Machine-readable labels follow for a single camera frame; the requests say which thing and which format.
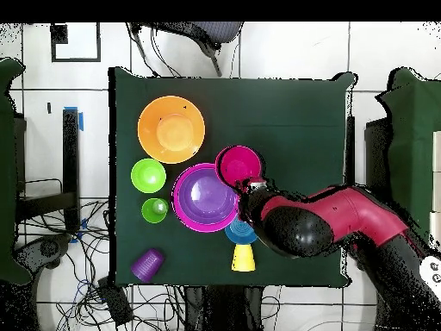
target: small green cup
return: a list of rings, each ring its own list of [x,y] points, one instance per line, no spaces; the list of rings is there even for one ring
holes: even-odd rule
[[[130,174],[134,187],[143,193],[155,193],[165,184],[165,169],[155,159],[142,159],[132,168]]]
[[[147,199],[141,208],[144,219],[150,223],[159,223],[165,219],[169,210],[168,203],[161,198]]]

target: plastic bowl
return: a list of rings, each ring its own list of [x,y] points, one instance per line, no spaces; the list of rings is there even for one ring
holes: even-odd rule
[[[165,219],[169,205],[164,199],[147,199],[141,208],[141,214],[147,222],[159,223]]]
[[[191,158],[203,143],[205,124],[199,109],[182,97],[149,103],[138,121],[138,139],[154,159],[177,164]]]
[[[165,169],[155,159],[142,159],[130,174],[134,187],[143,193],[155,193],[165,184]]]
[[[198,164],[185,170],[171,194],[176,216],[197,232],[222,230],[238,212],[238,198],[217,178],[214,164]]]
[[[234,218],[234,221],[225,227],[225,234],[228,239],[236,245],[252,244],[258,239],[254,233],[254,229],[252,229],[248,223],[241,221],[238,217]]]
[[[226,147],[214,162],[218,178],[235,188],[247,178],[258,178],[262,174],[262,162],[256,152],[246,146]]]

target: black power strip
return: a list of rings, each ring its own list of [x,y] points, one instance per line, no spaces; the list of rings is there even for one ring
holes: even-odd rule
[[[109,284],[109,277],[99,279],[98,285],[96,291],[102,302],[108,305],[110,316],[115,320],[116,326],[132,321],[134,312],[124,290],[114,284]]]

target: plastic cup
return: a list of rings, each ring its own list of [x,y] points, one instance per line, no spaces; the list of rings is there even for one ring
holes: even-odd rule
[[[256,270],[251,245],[236,245],[231,270],[234,272],[253,272]]]
[[[132,168],[130,174],[134,187],[143,193],[155,193],[165,184],[165,169],[155,159],[142,159]]]
[[[168,203],[161,198],[147,199],[141,208],[144,219],[150,223],[159,223],[165,219],[169,209]]]
[[[132,265],[132,273],[143,283],[149,283],[164,262],[164,255],[157,249],[150,249]]]

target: gray chair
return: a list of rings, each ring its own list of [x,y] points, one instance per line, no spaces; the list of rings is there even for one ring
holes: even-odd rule
[[[215,53],[221,49],[222,43],[234,40],[243,25],[244,22],[131,22],[130,30],[143,59],[146,54],[140,42],[139,32],[144,26],[189,37],[197,43],[203,54],[212,60],[214,69],[220,77],[222,73]]]

